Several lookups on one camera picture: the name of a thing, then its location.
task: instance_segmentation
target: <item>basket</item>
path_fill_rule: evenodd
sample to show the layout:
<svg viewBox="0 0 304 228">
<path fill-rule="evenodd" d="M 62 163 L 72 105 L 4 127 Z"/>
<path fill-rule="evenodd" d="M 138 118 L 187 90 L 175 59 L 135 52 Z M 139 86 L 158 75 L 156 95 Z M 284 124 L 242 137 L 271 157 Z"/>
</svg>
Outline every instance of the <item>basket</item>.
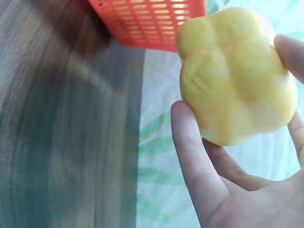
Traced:
<svg viewBox="0 0 304 228">
<path fill-rule="evenodd" d="M 205 0 L 89 0 L 120 45 L 176 52 L 175 34 L 205 16 Z"/>
</svg>

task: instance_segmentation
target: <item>wooden table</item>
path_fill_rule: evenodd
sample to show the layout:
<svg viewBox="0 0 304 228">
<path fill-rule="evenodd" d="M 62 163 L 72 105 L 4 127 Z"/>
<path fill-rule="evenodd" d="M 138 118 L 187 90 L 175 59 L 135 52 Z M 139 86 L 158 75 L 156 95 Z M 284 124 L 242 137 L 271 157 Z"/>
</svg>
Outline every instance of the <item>wooden table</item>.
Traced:
<svg viewBox="0 0 304 228">
<path fill-rule="evenodd" d="M 0 228 L 135 227 L 144 51 L 108 40 L 85 0 L 0 0 Z"/>
</svg>

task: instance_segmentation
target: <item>green leaf pattern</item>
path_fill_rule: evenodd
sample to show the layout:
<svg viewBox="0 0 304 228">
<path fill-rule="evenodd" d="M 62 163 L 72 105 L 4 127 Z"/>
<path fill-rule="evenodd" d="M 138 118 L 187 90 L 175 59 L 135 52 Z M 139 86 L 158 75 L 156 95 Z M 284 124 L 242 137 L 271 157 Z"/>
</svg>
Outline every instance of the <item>green leaf pattern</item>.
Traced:
<svg viewBox="0 0 304 228">
<path fill-rule="evenodd" d="M 229 2 L 229 0 L 223 1 L 224 4 L 227 4 Z M 206 2 L 210 15 L 219 10 L 219 6 L 216 4 L 215 0 L 207 0 Z M 303 2 L 303 0 L 290 0 L 286 11 L 298 7 L 298 5 Z M 274 28 L 277 27 L 281 20 L 282 18 L 279 17 L 276 21 L 272 21 Z M 304 31 L 290 31 L 287 34 L 294 38 L 304 40 Z M 142 116 L 146 115 L 149 111 L 150 109 L 148 107 L 142 109 Z M 160 135 L 159 132 L 164 127 L 170 128 L 169 111 L 157 116 L 155 119 L 151 120 L 141 128 L 139 159 L 174 152 L 172 136 L 158 136 Z M 177 187 L 184 185 L 184 180 L 181 175 L 172 174 L 150 167 L 138 168 L 138 181 L 144 183 L 159 184 L 160 192 L 162 191 L 162 185 L 175 185 Z M 168 223 L 170 221 L 169 216 L 165 214 L 158 205 L 139 193 L 137 195 L 137 216 L 164 223 Z"/>
</svg>

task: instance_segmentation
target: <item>wooden surface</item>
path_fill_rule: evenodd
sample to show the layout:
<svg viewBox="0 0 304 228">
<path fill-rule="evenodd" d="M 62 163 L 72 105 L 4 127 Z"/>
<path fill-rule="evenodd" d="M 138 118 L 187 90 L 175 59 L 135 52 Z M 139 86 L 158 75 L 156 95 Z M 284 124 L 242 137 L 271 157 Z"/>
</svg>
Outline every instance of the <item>wooden surface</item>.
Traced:
<svg viewBox="0 0 304 228">
<path fill-rule="evenodd" d="M 0 228 L 133 228 L 144 51 L 80 0 L 0 0 Z"/>
</svg>

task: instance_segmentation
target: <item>hand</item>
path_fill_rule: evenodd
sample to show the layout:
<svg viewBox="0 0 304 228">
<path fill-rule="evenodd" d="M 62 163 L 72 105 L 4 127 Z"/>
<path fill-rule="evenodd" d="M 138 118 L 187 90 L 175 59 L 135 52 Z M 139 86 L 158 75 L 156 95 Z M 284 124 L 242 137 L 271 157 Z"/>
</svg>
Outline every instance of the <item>hand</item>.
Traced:
<svg viewBox="0 0 304 228">
<path fill-rule="evenodd" d="M 278 35 L 275 47 L 304 82 L 304 43 Z M 172 135 L 182 173 L 202 228 L 300 228 L 304 226 L 304 169 L 275 182 L 246 174 L 223 147 L 201 140 L 192 110 L 171 109 Z M 304 165 L 304 122 L 295 112 L 289 132 Z"/>
</svg>

